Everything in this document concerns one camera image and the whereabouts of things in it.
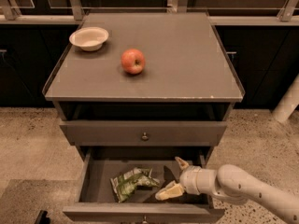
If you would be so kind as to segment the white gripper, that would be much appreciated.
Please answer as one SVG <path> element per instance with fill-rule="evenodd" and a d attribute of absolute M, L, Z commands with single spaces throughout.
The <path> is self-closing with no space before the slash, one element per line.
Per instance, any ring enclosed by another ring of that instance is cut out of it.
<path fill-rule="evenodd" d="M 201 171 L 200 166 L 189 166 L 189 164 L 181 157 L 175 157 L 176 162 L 180 170 L 182 171 L 179 177 L 179 183 L 171 181 L 164 188 L 160 189 L 155 194 L 155 199 L 158 201 L 164 201 L 172 198 L 182 196 L 186 191 L 188 194 L 200 195 L 197 176 Z"/>

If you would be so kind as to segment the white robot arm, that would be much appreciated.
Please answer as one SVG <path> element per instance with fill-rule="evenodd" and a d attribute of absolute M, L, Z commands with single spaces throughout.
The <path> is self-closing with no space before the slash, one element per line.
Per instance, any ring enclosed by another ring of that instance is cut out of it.
<path fill-rule="evenodd" d="M 299 224 L 299 197 L 272 187 L 243 169 L 224 164 L 218 170 L 189 165 L 175 157 L 180 168 L 179 181 L 171 181 L 160 189 L 155 198 L 165 201 L 182 196 L 206 194 L 232 204 L 254 201 L 287 224 Z"/>

